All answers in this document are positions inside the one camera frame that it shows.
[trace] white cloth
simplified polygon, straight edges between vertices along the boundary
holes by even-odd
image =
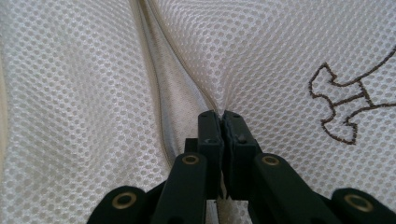
[[[151,189],[210,108],[314,191],[396,211],[394,2],[0,4],[3,223],[84,223],[115,187]],[[250,222],[246,203],[218,205],[221,224]]]

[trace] black plastic part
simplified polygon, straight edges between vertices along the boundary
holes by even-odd
[[[184,152],[198,152],[198,138],[186,138]]]
[[[205,223],[206,167],[206,158],[198,153],[176,157],[151,223]]]
[[[250,214],[265,216],[268,214],[265,210],[269,209],[276,223],[341,223],[281,157],[267,153],[258,155],[254,159],[253,175],[259,192],[252,194],[250,210],[254,212]],[[265,203],[256,203],[258,198],[264,199]]]
[[[206,111],[198,116],[197,147],[198,153],[207,159],[207,197],[208,199],[217,199],[221,194],[220,181],[224,143],[221,138],[219,116],[214,111]]]
[[[251,165],[262,150],[240,115],[225,111],[222,130],[225,141],[222,170],[227,194],[233,200],[248,200],[253,183]]]
[[[336,190],[332,194],[332,207],[345,223],[396,223],[396,214],[370,194],[358,189]]]
[[[157,207],[157,203],[160,200],[161,194],[163,193],[163,187],[165,186],[166,181],[163,181],[157,187],[151,189],[149,192],[146,193],[147,195],[147,204],[145,208],[146,214],[148,214],[149,220],[151,220],[152,215],[155,212]]]
[[[113,206],[113,200],[123,193],[132,193],[135,195],[135,202],[126,208],[116,208]],[[120,204],[128,202],[131,198],[127,196],[120,197]],[[87,224],[134,224],[149,223],[149,214],[145,207],[147,204],[147,195],[142,189],[123,186],[110,191],[105,198],[93,210]]]

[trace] embroidered dog outline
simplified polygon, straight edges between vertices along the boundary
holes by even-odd
[[[387,57],[385,57],[384,60],[382,60],[378,65],[374,66],[371,70],[369,70],[368,72],[362,74],[359,77],[354,78],[351,81],[348,81],[346,83],[338,83],[336,82],[337,79],[337,75],[332,71],[332,69],[330,68],[330,66],[327,63],[324,63],[323,65],[320,66],[320,68],[317,70],[317,72],[313,75],[313,77],[310,79],[309,81],[309,93],[312,96],[312,98],[323,98],[325,99],[329,106],[330,109],[332,111],[332,114],[330,115],[330,117],[328,119],[321,119],[321,127],[322,129],[333,139],[349,144],[349,145],[355,145],[356,144],[356,138],[358,135],[358,124],[350,122],[350,120],[355,117],[356,115],[358,115],[360,112],[363,111],[368,111],[368,110],[373,110],[373,109],[377,109],[380,107],[390,107],[390,106],[396,106],[396,100],[395,102],[390,102],[390,103],[385,103],[385,104],[374,104],[369,92],[365,89],[363,83],[362,83],[362,79],[365,77],[370,76],[373,72],[375,72],[376,70],[378,70],[382,65],[384,65],[391,57],[393,57],[393,55],[396,52],[396,46],[393,47],[392,51],[387,55]],[[358,94],[354,94],[350,97],[347,97],[346,99],[337,101],[337,102],[333,102],[332,99],[329,97],[329,95],[326,94],[322,94],[322,93],[315,93],[314,92],[314,88],[313,88],[313,82],[317,79],[320,71],[322,69],[326,69],[326,71],[331,75],[331,80],[329,81],[329,84],[333,85],[334,87],[338,87],[338,88],[348,88],[348,87],[352,87],[353,85],[355,86],[359,86],[360,88],[360,92]],[[348,127],[352,128],[352,138],[351,139],[346,139],[343,137],[338,136],[336,133],[332,133],[331,131],[329,131],[326,128],[326,124],[330,123],[332,121],[334,121],[335,117],[337,116],[337,111],[336,108],[339,105],[343,105],[343,104],[347,104],[349,102],[355,101],[357,99],[364,99],[366,101],[366,103],[368,104],[368,106],[363,106],[355,111],[353,111],[352,113],[350,113],[349,115],[346,116],[346,118],[342,121],[342,123]]]

